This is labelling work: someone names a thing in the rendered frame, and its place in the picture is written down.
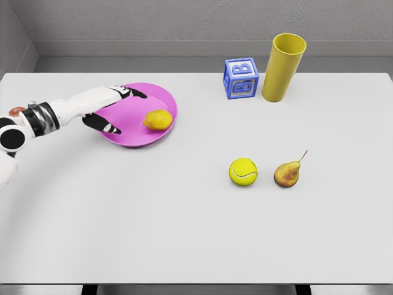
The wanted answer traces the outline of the blue letter B block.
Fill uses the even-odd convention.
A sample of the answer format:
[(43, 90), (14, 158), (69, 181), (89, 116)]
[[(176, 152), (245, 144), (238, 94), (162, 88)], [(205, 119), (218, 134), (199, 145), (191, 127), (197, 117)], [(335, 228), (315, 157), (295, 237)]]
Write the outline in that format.
[(229, 100), (254, 97), (259, 72), (252, 57), (225, 60), (224, 89)]

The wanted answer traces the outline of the yellow tennis ball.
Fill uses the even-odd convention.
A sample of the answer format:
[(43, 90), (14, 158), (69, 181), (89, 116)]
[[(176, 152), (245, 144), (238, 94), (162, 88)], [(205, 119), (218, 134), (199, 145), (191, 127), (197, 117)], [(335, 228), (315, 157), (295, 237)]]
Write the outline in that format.
[(256, 164), (249, 158), (241, 157), (234, 160), (228, 170), (230, 179), (239, 186), (249, 186), (258, 177)]

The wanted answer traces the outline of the brown-yellow pear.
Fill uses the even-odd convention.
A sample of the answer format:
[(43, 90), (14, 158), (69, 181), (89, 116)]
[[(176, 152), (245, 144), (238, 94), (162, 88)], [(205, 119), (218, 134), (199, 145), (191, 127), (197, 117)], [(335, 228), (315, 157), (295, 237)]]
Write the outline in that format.
[(299, 160), (281, 164), (274, 172), (274, 181), (281, 187), (294, 186), (300, 176), (301, 161), (308, 151), (302, 155)]

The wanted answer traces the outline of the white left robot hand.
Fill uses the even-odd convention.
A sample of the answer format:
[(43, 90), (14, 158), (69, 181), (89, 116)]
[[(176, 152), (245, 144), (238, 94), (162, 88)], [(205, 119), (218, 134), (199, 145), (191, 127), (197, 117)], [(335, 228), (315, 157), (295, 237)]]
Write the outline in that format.
[(122, 131), (96, 111), (112, 106), (118, 101), (128, 97), (146, 99), (147, 95), (139, 90), (126, 86), (96, 87), (70, 99), (71, 109), (77, 116), (82, 117), (82, 122), (97, 131), (121, 134)]

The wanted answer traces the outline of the tall yellow cup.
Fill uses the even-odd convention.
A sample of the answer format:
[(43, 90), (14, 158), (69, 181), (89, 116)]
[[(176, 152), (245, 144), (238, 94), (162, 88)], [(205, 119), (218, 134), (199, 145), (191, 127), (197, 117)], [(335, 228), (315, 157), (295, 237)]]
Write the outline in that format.
[(273, 39), (262, 87), (265, 100), (276, 103), (284, 98), (306, 47), (306, 41), (296, 34), (282, 33)]

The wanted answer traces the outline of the yellow lemon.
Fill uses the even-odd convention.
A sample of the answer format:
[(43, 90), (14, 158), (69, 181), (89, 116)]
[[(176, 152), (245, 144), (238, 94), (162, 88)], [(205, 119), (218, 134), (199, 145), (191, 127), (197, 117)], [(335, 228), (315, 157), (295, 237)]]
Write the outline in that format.
[(158, 109), (148, 112), (143, 120), (143, 125), (151, 130), (166, 130), (173, 122), (170, 112)]

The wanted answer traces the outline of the pink round plate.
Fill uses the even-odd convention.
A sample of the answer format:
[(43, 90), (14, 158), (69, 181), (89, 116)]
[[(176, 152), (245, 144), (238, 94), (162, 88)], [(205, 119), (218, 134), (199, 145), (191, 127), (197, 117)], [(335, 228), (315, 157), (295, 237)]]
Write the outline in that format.
[[(97, 115), (106, 119), (121, 134), (102, 132), (109, 141), (127, 147), (140, 147), (152, 144), (164, 137), (174, 125), (177, 117), (177, 104), (166, 89), (150, 83), (133, 83), (127, 87), (139, 90), (147, 95), (146, 99), (128, 97), (112, 106), (96, 111)], [(143, 124), (148, 112), (155, 110), (168, 111), (173, 123), (166, 130), (151, 130)]]

